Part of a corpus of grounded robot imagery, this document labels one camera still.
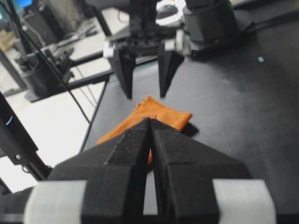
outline orange towel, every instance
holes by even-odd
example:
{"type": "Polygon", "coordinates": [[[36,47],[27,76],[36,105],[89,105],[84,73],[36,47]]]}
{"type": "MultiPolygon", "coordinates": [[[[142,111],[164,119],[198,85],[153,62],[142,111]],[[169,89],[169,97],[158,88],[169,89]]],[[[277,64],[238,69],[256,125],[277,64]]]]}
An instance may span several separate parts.
{"type": "MultiPolygon", "coordinates": [[[[135,110],[122,123],[120,123],[110,133],[100,138],[98,140],[98,144],[121,134],[124,130],[141,122],[143,118],[156,118],[159,121],[181,131],[191,117],[191,113],[177,112],[148,96],[148,98],[144,99],[141,104],[137,105],[135,110]]],[[[151,162],[152,155],[150,152],[148,163],[150,164],[151,162]]]]}

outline black cable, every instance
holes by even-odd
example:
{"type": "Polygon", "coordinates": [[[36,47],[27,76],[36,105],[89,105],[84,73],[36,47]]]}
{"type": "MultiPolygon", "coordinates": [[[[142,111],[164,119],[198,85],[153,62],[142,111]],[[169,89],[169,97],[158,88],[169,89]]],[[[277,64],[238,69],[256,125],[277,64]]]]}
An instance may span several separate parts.
{"type": "Polygon", "coordinates": [[[79,90],[80,90],[81,93],[85,96],[85,98],[86,98],[87,101],[91,104],[91,106],[95,107],[95,105],[94,105],[93,102],[90,100],[90,98],[86,95],[86,93],[83,91],[83,89],[79,87],[79,90]]]}
{"type": "MultiPolygon", "coordinates": [[[[80,71],[80,69],[79,69],[77,66],[76,66],[76,69],[77,69],[77,71],[79,72],[80,76],[81,76],[82,78],[84,78],[82,72],[80,71]]],[[[89,85],[87,85],[87,88],[88,88],[88,90],[89,90],[89,92],[90,92],[90,95],[92,96],[92,98],[93,98],[95,104],[97,104],[97,100],[96,100],[96,98],[94,97],[94,94],[93,94],[92,90],[89,88],[89,85]]]]}
{"type": "Polygon", "coordinates": [[[62,74],[60,73],[59,70],[57,70],[51,62],[48,61],[47,57],[41,52],[41,50],[38,48],[38,46],[33,42],[33,40],[27,35],[26,32],[24,32],[24,30],[22,29],[22,27],[19,25],[19,23],[17,23],[17,21],[15,20],[15,18],[13,17],[13,15],[11,15],[11,13],[9,12],[9,10],[6,8],[6,6],[0,1],[0,6],[2,6],[2,8],[5,10],[5,12],[7,13],[7,15],[12,19],[12,21],[14,22],[14,24],[16,25],[16,27],[19,29],[19,31],[22,33],[22,35],[32,44],[32,46],[34,46],[34,48],[37,50],[38,54],[40,55],[40,57],[44,60],[44,62],[49,66],[49,68],[51,69],[51,71],[54,73],[54,75],[56,76],[57,80],[61,83],[61,85],[63,86],[63,88],[69,92],[69,94],[71,95],[71,97],[73,98],[73,100],[75,101],[75,103],[77,104],[77,106],[79,107],[80,111],[82,112],[84,118],[86,119],[86,121],[90,124],[90,121],[87,117],[87,115],[85,114],[85,112],[83,111],[81,105],[79,104],[79,102],[77,101],[77,99],[75,98],[75,96],[72,94],[72,92],[69,90],[69,88],[66,86],[66,84],[64,83],[64,81],[62,80],[62,74]]]}

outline metal frame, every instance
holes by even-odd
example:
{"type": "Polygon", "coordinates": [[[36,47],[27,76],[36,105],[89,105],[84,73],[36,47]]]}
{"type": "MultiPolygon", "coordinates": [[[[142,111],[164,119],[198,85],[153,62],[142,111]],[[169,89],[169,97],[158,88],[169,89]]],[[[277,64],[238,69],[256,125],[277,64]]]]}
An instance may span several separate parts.
{"type": "Polygon", "coordinates": [[[37,146],[0,93],[0,148],[14,165],[26,167],[31,175],[45,180],[51,169],[37,155],[37,146]]]}
{"type": "Polygon", "coordinates": [[[14,68],[14,66],[11,64],[9,59],[6,57],[5,53],[0,50],[0,61],[2,65],[5,67],[5,69],[9,72],[10,76],[14,79],[14,81],[18,84],[18,89],[11,89],[7,92],[4,92],[3,95],[5,97],[14,95],[16,93],[22,92],[27,89],[26,84],[23,82],[23,80],[20,77],[20,74],[18,71],[14,68]]]}

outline desk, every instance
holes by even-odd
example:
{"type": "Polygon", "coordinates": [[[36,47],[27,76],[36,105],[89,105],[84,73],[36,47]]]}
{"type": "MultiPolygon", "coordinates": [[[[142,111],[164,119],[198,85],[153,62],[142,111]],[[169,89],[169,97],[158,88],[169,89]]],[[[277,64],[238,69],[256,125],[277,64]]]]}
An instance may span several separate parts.
{"type": "MultiPolygon", "coordinates": [[[[244,162],[255,179],[265,180],[278,220],[299,214],[298,38],[298,21],[293,21],[252,33],[200,61],[186,58],[165,99],[159,98],[157,63],[136,68],[132,100],[111,78],[83,149],[93,147],[151,95],[192,112],[195,140],[244,162]]],[[[148,190],[145,212],[151,213],[155,190],[148,190]]]]}

